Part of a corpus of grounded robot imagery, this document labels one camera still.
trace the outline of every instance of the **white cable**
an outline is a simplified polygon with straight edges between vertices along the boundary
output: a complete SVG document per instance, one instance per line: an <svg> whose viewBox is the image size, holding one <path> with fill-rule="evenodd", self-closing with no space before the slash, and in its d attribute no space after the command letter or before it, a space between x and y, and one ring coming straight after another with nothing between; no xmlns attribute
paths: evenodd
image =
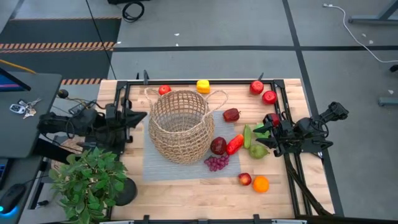
<svg viewBox="0 0 398 224"><path fill-rule="evenodd" d="M391 60L391 61L383 61L383 60L380 60L380 59L379 59L378 57L376 57L375 54L374 54L373 52L371 52L364 44L362 44L360 41L358 41L358 40L355 38L354 34L349 30L349 28L348 28L347 25L346 25L346 11L344 11L344 9L342 9L342 8L340 8L340 7L338 7L338 6L334 6L334 5L332 5L332 4L323 4L323 7L332 7L332 8L336 8L336 9L341 10L341 11L344 13L344 16L343 16L343 25L344 25L344 27L346 28L346 30L349 32L349 34L351 34L351 36L353 37L353 39L355 40L355 42L357 42L359 45L361 45L361 46L364 47L366 50L368 50L368 52L369 52L376 60L378 60L378 61L381 62L381 63L398 62L398 60Z"/></svg>

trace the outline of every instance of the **basket handle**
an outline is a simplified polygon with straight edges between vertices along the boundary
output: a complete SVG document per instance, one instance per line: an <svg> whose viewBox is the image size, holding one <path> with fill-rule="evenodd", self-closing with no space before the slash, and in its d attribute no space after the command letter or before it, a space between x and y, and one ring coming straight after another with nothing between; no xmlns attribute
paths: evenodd
<svg viewBox="0 0 398 224"><path fill-rule="evenodd" d="M213 94L218 93L218 92L224 93L224 95L225 95L225 100L224 100L224 102L222 102L222 103L221 103L220 105L218 105L216 108L214 108L214 109L210 110L209 112L205 113L205 115L203 115L203 117L202 117L202 121L203 121L209 114L211 114L211 113L214 112L215 110L218 110L220 107L222 107L222 106L228 101L228 94L227 94L227 92L225 92L224 90L216 90L216 91L214 91L213 93L210 93L209 95L206 96L205 100L207 101L207 99L208 99L209 97L211 97Z"/></svg>
<svg viewBox="0 0 398 224"><path fill-rule="evenodd" d="M148 102L149 102L149 105L150 105L150 109L153 110L154 104L153 104L152 100L149 99L148 92L147 92L148 90L153 91L154 93L156 93L157 96L160 96L160 95L159 95L159 93L158 93L156 90L154 90L153 88L149 88L149 87L148 87L148 88L145 88L145 90L144 90L145 97L147 98L147 100L148 100Z"/></svg>

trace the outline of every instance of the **orange and black tape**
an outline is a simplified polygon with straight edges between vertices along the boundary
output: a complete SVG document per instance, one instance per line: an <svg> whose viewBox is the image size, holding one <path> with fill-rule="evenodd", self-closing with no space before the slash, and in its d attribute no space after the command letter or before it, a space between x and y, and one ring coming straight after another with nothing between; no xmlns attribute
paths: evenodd
<svg viewBox="0 0 398 224"><path fill-rule="evenodd" d="M77 52L106 50L113 51L114 42L69 42L69 43L23 43L0 44L1 53Z"/></svg>
<svg viewBox="0 0 398 224"><path fill-rule="evenodd" d="M39 20L79 20L79 19L92 19L91 17L76 17L76 18L16 18L10 19L10 21L39 21ZM121 17L94 17L94 19L122 19Z"/></svg>
<svg viewBox="0 0 398 224"><path fill-rule="evenodd" d="M105 78L71 78L62 80L61 85L96 85Z"/></svg>

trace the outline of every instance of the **orange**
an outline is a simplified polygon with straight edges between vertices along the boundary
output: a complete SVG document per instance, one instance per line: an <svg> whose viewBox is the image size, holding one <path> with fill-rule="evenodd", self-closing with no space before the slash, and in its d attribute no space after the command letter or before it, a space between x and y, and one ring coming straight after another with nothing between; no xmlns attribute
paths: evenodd
<svg viewBox="0 0 398 224"><path fill-rule="evenodd" d="M259 193L267 192L269 189L268 179L263 176L257 176L253 182L253 189Z"/></svg>

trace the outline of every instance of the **wooden tabletop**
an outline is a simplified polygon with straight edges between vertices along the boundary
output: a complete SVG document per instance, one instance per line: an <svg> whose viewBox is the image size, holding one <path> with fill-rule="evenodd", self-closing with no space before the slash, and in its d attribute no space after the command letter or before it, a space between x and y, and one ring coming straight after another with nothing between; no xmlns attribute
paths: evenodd
<svg viewBox="0 0 398 224"><path fill-rule="evenodd" d="M294 121L308 116L307 103L299 79L285 79L287 97ZM149 104L144 96L147 86L133 86L129 99L132 110L149 111ZM196 90L195 85L171 85L172 90ZM229 100L220 110L237 108L241 111L240 119L235 123L236 133L242 133L245 124L254 126L260 123L267 113L275 113L274 107L263 105L261 95L249 93L248 85L212 85L211 90L225 90ZM102 81L98 93L98 103L104 106L113 103L116 81ZM210 109L224 100L223 94L215 94L209 99ZM255 177L263 175L270 181L268 192L259 194L251 186L242 186L237 177L213 179L189 179L146 182L142 178L144 155L144 132L140 123L131 130L134 142L126 145L121 161L129 170L128 177L134 180L138 196L129 205L114 207L112 220L142 220L150 215L151 220L178 219L238 219L252 218L293 218L287 173L283 157L269 154L263 159L250 158L246 150L239 150L241 171ZM302 165L308 188L329 212L333 212L330 193L326 183L322 162L312 154L302 154ZM297 195L300 211L304 213L303 200L298 187Z"/></svg>

